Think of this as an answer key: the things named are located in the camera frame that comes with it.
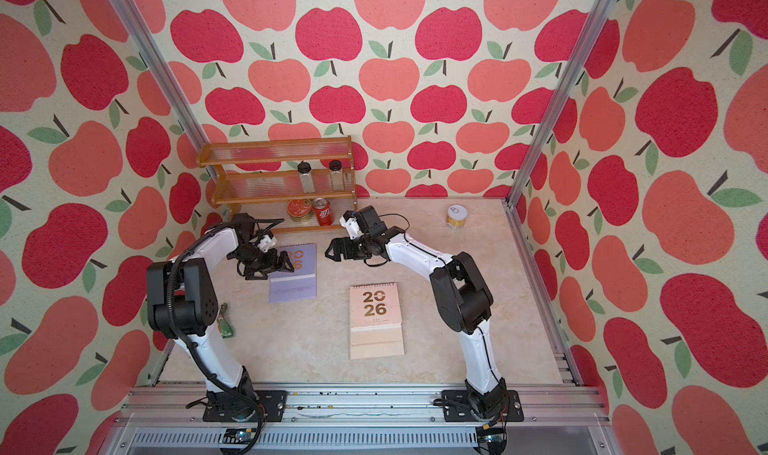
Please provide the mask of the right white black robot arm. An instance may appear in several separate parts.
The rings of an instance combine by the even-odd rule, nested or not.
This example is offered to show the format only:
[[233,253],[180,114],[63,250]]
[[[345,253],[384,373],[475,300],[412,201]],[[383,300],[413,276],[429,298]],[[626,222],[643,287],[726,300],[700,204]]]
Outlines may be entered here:
[[459,335],[470,404],[483,418],[502,408],[508,392],[492,349],[493,296],[472,256],[440,252],[397,227],[376,237],[334,238],[325,251],[325,257],[335,262],[374,256],[403,265],[430,282],[441,319]]

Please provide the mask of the clear spice jar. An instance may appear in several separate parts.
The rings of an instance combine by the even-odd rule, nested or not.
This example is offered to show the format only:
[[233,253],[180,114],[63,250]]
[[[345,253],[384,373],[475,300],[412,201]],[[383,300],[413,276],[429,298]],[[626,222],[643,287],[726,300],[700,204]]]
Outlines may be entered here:
[[304,193],[314,193],[316,191],[312,175],[312,167],[309,162],[302,161],[297,165],[297,171],[301,187]]
[[343,192],[345,190],[343,163],[334,159],[329,162],[331,185],[334,191]]

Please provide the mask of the purple calendar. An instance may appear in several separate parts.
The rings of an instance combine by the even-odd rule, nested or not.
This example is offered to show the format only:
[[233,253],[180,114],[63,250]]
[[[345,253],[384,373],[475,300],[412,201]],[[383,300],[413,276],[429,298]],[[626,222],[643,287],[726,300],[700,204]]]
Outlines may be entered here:
[[280,247],[289,255],[293,272],[275,272],[269,276],[269,302],[284,303],[317,296],[317,245],[295,244]]

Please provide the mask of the wooden three-tier shelf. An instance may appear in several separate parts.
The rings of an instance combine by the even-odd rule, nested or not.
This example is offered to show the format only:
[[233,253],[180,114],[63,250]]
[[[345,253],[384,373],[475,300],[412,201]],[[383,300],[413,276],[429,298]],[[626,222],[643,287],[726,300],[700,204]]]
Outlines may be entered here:
[[[334,159],[343,163],[343,192],[332,189],[329,162]],[[302,190],[297,171],[297,165],[302,161],[309,162],[312,167],[314,193],[307,194]],[[335,218],[358,208],[353,142],[349,136],[209,143],[198,152],[197,163],[216,176],[212,195],[214,204],[226,206],[232,214],[243,211],[256,218],[284,218],[284,224],[275,230],[277,233],[323,228],[314,214],[308,220],[293,221],[286,211],[288,202],[293,199],[326,198]]]

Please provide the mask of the left clear spice jar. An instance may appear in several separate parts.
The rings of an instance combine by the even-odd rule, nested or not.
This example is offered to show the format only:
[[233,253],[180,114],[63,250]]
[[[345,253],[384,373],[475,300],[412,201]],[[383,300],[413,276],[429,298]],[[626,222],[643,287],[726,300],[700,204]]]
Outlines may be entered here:
[[312,167],[309,162],[302,161],[297,165],[297,171],[301,187],[304,193],[314,193],[316,191],[312,175]]

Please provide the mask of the right aluminium corner post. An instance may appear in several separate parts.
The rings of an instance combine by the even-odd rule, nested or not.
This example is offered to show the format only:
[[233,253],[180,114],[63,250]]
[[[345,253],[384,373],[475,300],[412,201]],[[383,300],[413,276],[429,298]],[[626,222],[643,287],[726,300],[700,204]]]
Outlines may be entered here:
[[571,95],[572,88],[579,77],[586,74],[586,60],[592,53],[599,35],[609,15],[612,13],[618,0],[594,0],[592,9],[588,12],[582,31],[576,40],[571,56],[564,65],[562,74],[550,99],[541,123],[534,130],[532,142],[523,160],[521,168],[517,171],[511,191],[505,201],[505,207],[509,210],[516,206],[517,200],[530,180],[532,171],[543,151],[545,142],[554,134],[554,125],[559,120],[565,104]]

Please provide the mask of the pink calendar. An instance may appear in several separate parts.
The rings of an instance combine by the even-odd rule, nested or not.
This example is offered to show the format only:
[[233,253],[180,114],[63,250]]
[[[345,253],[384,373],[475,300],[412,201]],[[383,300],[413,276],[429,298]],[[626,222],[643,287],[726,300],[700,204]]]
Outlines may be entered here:
[[395,282],[351,286],[349,321],[351,359],[404,354],[402,313]]

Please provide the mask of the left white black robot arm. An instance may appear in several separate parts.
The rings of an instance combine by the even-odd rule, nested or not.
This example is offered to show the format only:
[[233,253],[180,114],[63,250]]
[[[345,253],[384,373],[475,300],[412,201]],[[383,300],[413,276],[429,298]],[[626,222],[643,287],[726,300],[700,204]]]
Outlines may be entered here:
[[216,326],[219,302],[209,270],[223,260],[237,262],[248,281],[294,271],[286,251],[276,248],[272,229],[281,218],[239,213],[210,229],[181,254],[152,263],[146,272],[147,317],[152,330],[186,349],[206,379],[208,399],[259,402],[245,367],[232,356]]

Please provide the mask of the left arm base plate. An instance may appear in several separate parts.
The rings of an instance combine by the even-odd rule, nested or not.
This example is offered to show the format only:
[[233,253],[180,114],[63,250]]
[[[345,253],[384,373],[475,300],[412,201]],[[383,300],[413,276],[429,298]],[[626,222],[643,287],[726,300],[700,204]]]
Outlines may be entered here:
[[245,402],[226,392],[208,392],[204,399],[205,422],[257,423],[281,422],[287,392],[283,390],[258,390],[256,401]]

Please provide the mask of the aluminium corner post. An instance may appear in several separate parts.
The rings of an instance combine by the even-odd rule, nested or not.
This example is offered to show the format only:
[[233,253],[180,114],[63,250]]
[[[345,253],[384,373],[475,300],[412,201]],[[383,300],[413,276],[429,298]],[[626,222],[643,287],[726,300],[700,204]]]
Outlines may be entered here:
[[187,97],[167,60],[154,40],[138,5],[134,0],[109,0],[140,55],[147,62],[159,88],[166,97],[193,147],[200,152],[208,143],[205,132],[191,110]]
[[599,35],[609,15],[612,13],[618,0],[594,0],[592,9],[588,12],[582,31],[576,40],[571,56],[564,65],[562,74],[550,99],[541,123],[534,130],[532,142],[523,160],[521,168],[517,171],[511,191],[505,201],[505,207],[509,210],[516,206],[517,200],[530,180],[532,171],[543,151],[545,142],[554,134],[554,125],[559,120],[565,104],[571,95],[572,88],[579,77],[586,74],[586,60],[592,53]]

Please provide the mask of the right clear spice jar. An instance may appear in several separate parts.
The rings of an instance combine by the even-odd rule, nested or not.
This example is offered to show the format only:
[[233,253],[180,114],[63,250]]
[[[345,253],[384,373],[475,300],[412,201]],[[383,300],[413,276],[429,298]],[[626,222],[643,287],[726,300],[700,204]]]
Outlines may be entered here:
[[329,162],[331,185],[334,191],[343,192],[345,190],[343,163],[334,159]]

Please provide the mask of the round red gold tin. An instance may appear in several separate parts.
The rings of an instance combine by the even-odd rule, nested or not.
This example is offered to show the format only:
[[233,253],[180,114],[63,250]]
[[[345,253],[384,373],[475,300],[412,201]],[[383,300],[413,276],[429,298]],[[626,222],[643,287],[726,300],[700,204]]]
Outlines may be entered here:
[[293,221],[301,222],[313,216],[314,207],[310,199],[298,198],[288,202],[286,211]]

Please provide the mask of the left aluminium corner post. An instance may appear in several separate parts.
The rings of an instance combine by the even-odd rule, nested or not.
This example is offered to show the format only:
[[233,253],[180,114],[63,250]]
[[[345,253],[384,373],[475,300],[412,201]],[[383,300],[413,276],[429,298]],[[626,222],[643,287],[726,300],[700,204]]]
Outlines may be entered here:
[[109,0],[140,55],[147,62],[159,88],[166,97],[193,147],[200,152],[208,143],[205,132],[191,110],[187,97],[167,60],[154,40],[138,5],[134,0]]

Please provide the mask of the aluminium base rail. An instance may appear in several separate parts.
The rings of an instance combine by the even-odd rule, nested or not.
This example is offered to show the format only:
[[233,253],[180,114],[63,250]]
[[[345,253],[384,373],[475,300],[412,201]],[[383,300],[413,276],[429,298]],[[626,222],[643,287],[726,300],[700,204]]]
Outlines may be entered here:
[[287,392],[281,422],[205,422],[200,383],[133,390],[99,454],[618,454],[593,388],[522,385],[523,422],[445,422],[433,405],[458,385],[259,384]]

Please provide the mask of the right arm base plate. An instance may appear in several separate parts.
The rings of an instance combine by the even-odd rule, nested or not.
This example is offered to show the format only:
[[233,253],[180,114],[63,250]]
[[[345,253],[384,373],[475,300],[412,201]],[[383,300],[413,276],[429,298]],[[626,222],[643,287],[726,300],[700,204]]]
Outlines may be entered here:
[[[466,390],[443,390],[433,405],[442,410],[445,422],[478,422],[480,424],[493,420],[492,415],[480,416],[472,409]],[[525,416],[522,403],[517,391],[507,391],[502,396],[502,421],[523,422]]]

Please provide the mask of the red soda can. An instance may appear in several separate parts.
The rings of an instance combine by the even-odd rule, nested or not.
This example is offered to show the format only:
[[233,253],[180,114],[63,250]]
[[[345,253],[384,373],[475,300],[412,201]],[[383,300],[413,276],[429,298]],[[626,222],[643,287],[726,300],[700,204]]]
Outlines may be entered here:
[[330,202],[323,197],[315,198],[312,201],[314,213],[320,226],[330,226],[333,224],[333,212]]

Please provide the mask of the green orange snack bag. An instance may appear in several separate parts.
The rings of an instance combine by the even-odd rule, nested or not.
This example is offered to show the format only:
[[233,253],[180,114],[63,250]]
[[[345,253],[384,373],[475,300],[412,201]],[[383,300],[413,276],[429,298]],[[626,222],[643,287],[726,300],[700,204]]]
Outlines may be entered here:
[[227,318],[228,308],[229,306],[227,303],[222,303],[217,315],[218,329],[224,339],[233,338],[235,336],[235,330]]

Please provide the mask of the small gold white can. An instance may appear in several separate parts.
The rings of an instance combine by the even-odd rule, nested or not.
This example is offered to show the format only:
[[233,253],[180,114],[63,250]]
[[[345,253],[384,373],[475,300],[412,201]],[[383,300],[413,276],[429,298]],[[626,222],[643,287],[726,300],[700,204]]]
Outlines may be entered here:
[[460,204],[450,205],[446,211],[446,225],[452,229],[461,229],[469,217],[468,209]]

